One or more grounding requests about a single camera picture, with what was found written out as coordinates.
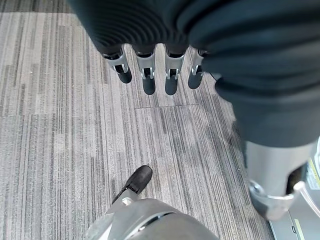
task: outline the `black rubber fingertip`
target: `black rubber fingertip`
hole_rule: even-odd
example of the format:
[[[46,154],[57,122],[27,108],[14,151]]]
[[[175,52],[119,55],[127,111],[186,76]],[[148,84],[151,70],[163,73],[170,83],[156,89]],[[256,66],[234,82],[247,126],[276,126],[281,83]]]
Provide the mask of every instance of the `black rubber fingertip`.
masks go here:
[[[152,95],[156,91],[156,83],[155,78],[150,78],[150,76],[147,76],[145,79],[142,79],[143,83],[143,90],[146,94]]]
[[[130,68],[128,68],[127,72],[118,73],[118,76],[121,82],[123,82],[124,84],[130,83],[132,80],[132,74],[131,74]]]
[[[139,167],[126,181],[121,191],[113,199],[112,204],[114,204],[115,201],[121,196],[121,194],[127,189],[130,189],[136,194],[140,194],[150,182],[152,174],[153,171],[151,167],[147,165],[142,165],[141,167]]]
[[[190,75],[189,75],[189,80],[188,80],[188,86],[189,88],[191,89],[197,89],[201,82],[202,82],[202,75],[200,72],[196,73],[195,75],[193,75],[191,72],[190,72]]]
[[[178,79],[175,79],[174,76],[172,76],[170,79],[165,79],[165,92],[168,95],[174,95],[177,92],[178,88]]]

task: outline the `yellow label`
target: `yellow label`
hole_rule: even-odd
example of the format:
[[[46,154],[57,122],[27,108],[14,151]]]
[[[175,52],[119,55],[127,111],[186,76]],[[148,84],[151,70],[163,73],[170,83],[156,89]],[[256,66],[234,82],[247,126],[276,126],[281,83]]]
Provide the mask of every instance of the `yellow label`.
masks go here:
[[[307,180],[309,182],[309,186],[312,190],[315,189],[320,189],[320,178],[318,176],[316,167],[314,165],[314,163],[312,162],[312,159],[309,158],[309,173],[308,173],[308,177]]]
[[[305,236],[304,236],[304,234],[302,232],[299,220],[298,219],[294,219],[294,223],[296,225],[296,229],[298,230],[298,235],[299,235],[300,240],[305,240]]]

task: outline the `gray carpet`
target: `gray carpet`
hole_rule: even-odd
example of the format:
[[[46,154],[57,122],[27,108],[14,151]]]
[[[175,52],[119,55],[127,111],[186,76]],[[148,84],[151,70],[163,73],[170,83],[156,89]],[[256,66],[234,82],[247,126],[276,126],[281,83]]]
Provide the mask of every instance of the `gray carpet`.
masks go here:
[[[157,47],[147,96],[129,46],[133,80],[123,84],[67,7],[23,2],[0,5],[0,239],[83,239],[142,164],[154,170],[143,197],[221,240],[273,239],[250,204],[231,106],[208,75],[188,88],[192,50],[168,96]]]

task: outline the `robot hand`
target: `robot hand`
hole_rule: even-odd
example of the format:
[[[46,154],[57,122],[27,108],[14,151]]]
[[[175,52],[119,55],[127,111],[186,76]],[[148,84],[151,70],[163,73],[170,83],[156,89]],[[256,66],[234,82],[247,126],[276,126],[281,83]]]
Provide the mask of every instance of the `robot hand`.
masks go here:
[[[131,44],[144,91],[156,90],[155,45],[165,44],[165,91],[177,91],[184,53],[198,49],[188,85],[219,73],[232,103],[255,209],[276,220],[303,188],[320,136],[319,0],[68,0],[124,83]]]
[[[193,217],[156,199],[139,199],[152,177],[139,167],[112,202],[106,215],[89,228],[87,240],[218,240]]]

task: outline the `black ribbed fabric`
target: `black ribbed fabric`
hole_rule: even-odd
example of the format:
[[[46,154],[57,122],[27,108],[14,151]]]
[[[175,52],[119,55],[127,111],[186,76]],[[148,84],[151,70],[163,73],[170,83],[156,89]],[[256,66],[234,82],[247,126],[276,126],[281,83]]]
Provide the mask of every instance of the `black ribbed fabric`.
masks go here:
[[[100,52],[190,44],[233,105],[241,136],[272,147],[320,135],[319,0],[69,0]]]

